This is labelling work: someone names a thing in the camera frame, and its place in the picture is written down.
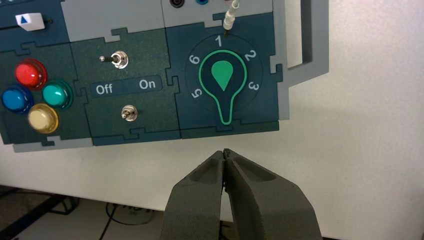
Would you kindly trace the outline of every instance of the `dark green panel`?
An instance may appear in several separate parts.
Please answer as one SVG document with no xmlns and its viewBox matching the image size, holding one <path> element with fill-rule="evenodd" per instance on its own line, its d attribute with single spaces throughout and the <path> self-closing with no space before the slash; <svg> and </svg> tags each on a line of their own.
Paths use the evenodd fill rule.
<svg viewBox="0 0 424 240">
<path fill-rule="evenodd" d="M 120 35 L 120 41 L 105 43 L 103 38 L 97 38 L 71 43 L 78 72 L 77 85 L 78 88 L 85 89 L 87 94 L 88 104 L 85 110 L 93 139 L 122 136 L 113 139 L 136 142 L 139 136 L 133 134 L 131 129 L 145 129 L 146 133 L 178 130 L 174 94 L 179 88 L 177 82 L 173 85 L 167 84 L 165 69 L 169 68 L 170 64 L 165 30 L 128 34 L 123 28 L 112 33 Z M 99 60 L 100 56 L 108 57 L 116 51 L 124 51 L 128 55 L 129 62 L 124 69 L 115 68 L 112 63 Z M 148 76 L 159 76 L 162 89 L 131 94 L 105 94 L 106 96 L 101 97 L 91 92 L 96 89 L 92 86 L 93 83 L 105 86 L 117 80 L 134 78 L 142 80 Z M 139 115 L 135 121 L 128 122 L 121 119 L 121 110 L 125 105 L 137 108 Z M 175 138 L 175 134 L 172 134 L 163 140 Z"/>
<path fill-rule="evenodd" d="M 29 50 L 30 54 L 16 56 L 14 51 L 0 54 L 1 84 L 0 93 L 8 86 L 16 84 L 15 66 L 25 58 L 34 58 L 42 62 L 47 70 L 48 80 L 61 79 L 71 87 L 77 80 L 74 68 L 71 48 L 69 44 L 52 45 L 46 47 L 35 47 L 34 44 L 23 45 L 23 49 Z M 41 91 L 31 91 L 34 103 L 43 103 Z M 47 143 L 47 136 L 60 136 L 62 140 L 89 138 L 87 118 L 84 111 L 85 96 L 73 99 L 72 105 L 66 110 L 56 109 L 59 116 L 59 127 L 51 134 L 41 134 L 32 129 L 27 120 L 27 114 L 15 114 L 5 109 L 0 104 L 0 113 L 5 127 L 0 128 L 3 142 L 5 144 L 22 144 L 42 142 Z"/>
</svg>

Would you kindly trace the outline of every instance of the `green outline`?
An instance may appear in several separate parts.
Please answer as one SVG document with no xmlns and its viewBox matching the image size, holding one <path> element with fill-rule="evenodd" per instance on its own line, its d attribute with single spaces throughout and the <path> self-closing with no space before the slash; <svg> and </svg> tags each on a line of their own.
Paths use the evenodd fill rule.
<svg viewBox="0 0 424 240">
<path fill-rule="evenodd" d="M 240 62 L 241 62 L 241 65 L 243 66 L 243 70 L 244 70 L 244 79 L 243 79 L 243 83 L 241 84 L 241 86 L 240 86 L 240 88 L 238 88 L 238 90 L 237 91 L 235 91 L 235 93 L 232 95 L 232 97 L 231 97 L 231 101 L 230 101 L 230 103 L 229 103 L 229 119 L 228 119 L 228 121 L 224 121 L 224 118 L 223 118 L 223 113 L 222 113 L 222 110 L 221 110 L 221 106 L 220 106 L 220 101 L 218 101 L 218 99 L 217 99 L 217 97 L 215 97 L 215 95 L 213 95 L 212 93 L 210 93 L 206 88 L 205 88 L 205 86 L 203 85 L 203 81 L 202 81 L 202 69 L 203 69 L 203 65 L 204 65 L 204 63 L 206 62 L 206 60 L 208 59 L 208 58 L 210 58 L 212 55 L 215 55 L 215 54 L 219 54 L 219 53 L 227 53 L 227 54 L 231 54 L 231 55 L 233 55 L 233 56 L 235 56 Z M 245 86 L 245 84 L 246 84 L 246 80 L 248 79 L 248 70 L 247 70 L 247 68 L 246 68 L 246 65 L 245 65 L 245 62 L 243 61 L 243 59 L 239 56 L 239 55 L 237 55 L 237 53 L 235 53 L 235 52 L 233 52 L 233 51 L 230 51 L 230 50 L 215 50 L 215 51 L 213 51 L 213 52 L 211 52 L 211 53 L 209 53 L 202 61 L 201 61 L 201 64 L 200 64 L 200 67 L 199 67 L 199 73 L 198 73 L 198 77 L 199 77 L 199 82 L 200 82 L 200 85 L 201 85 L 201 87 L 203 88 L 203 90 L 209 95 L 209 96 L 211 96 L 214 100 L 215 100 L 215 102 L 216 102 L 216 105 L 218 106 L 218 112 L 219 112 L 219 118 L 221 119 L 221 123 L 222 124 L 224 124 L 224 125 L 229 125 L 230 123 L 231 123 L 231 121 L 233 120 L 233 101 L 234 101 L 234 98 L 237 96 L 237 94 L 239 94 L 241 91 L 242 91 L 242 89 L 244 88 L 244 86 Z"/>
</svg>

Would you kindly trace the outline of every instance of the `dial number 2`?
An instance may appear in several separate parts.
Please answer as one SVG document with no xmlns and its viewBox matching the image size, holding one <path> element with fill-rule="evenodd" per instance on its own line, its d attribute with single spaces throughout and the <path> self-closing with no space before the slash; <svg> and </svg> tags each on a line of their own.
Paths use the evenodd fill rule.
<svg viewBox="0 0 424 240">
<path fill-rule="evenodd" d="M 250 50 L 251 54 L 245 54 L 244 57 L 246 58 L 246 60 L 249 62 L 252 58 L 256 57 L 256 52 L 255 50 Z"/>
</svg>

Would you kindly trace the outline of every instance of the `blue button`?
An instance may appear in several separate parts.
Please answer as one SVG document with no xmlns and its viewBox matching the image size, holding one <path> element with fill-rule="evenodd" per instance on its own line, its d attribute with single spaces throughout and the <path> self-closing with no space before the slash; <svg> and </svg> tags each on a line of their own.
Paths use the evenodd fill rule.
<svg viewBox="0 0 424 240">
<path fill-rule="evenodd" d="M 3 105 L 17 114 L 27 113 L 34 105 L 33 95 L 27 89 L 19 86 L 10 86 L 1 96 Z"/>
</svg>

